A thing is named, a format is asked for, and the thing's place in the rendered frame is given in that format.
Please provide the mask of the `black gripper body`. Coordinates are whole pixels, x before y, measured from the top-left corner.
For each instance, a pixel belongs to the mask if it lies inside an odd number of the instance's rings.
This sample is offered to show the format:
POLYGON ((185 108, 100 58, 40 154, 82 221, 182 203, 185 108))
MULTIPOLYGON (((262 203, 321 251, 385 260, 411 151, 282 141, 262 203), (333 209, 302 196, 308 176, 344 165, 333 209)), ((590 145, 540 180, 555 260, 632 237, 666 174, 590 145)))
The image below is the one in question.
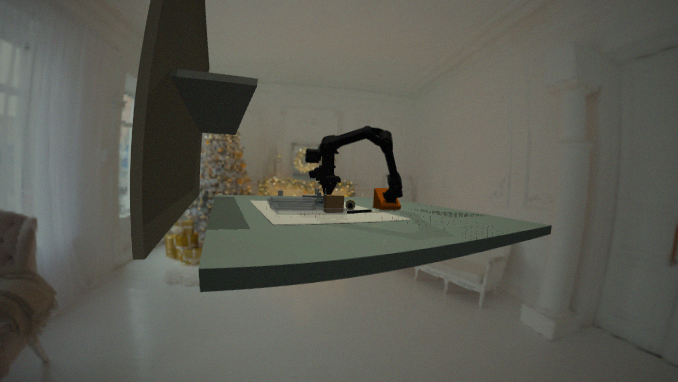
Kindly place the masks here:
MULTIPOLYGON (((326 182, 326 183, 341 183, 341 178, 334 175, 334 166, 333 163, 322 163, 323 168, 325 169, 325 175, 320 175, 316 177, 316 181, 326 182)), ((322 167, 321 165, 321 167, 322 167)))

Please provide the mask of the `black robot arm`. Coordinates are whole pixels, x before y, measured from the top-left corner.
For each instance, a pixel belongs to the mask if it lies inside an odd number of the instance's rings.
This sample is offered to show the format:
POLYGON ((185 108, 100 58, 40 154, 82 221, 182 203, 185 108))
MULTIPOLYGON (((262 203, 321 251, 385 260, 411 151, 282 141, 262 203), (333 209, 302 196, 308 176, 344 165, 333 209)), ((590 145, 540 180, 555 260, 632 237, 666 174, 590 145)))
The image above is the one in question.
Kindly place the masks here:
MULTIPOLYGON (((335 154, 339 154, 337 149, 342 145, 349 145, 364 139, 368 139, 376 146, 379 146, 385 155, 389 174, 387 174, 387 183, 389 188, 383 192, 386 203, 397 203, 396 199, 403 196, 402 180, 397 171, 394 155, 393 155, 393 139, 389 131, 384 131, 379 128, 371 128, 364 126, 360 129, 335 136, 325 136, 322 139, 318 149, 306 149, 305 162, 306 163, 334 163, 335 154)), ((323 165, 308 171, 310 178, 316 178, 320 175, 325 175, 323 165)))

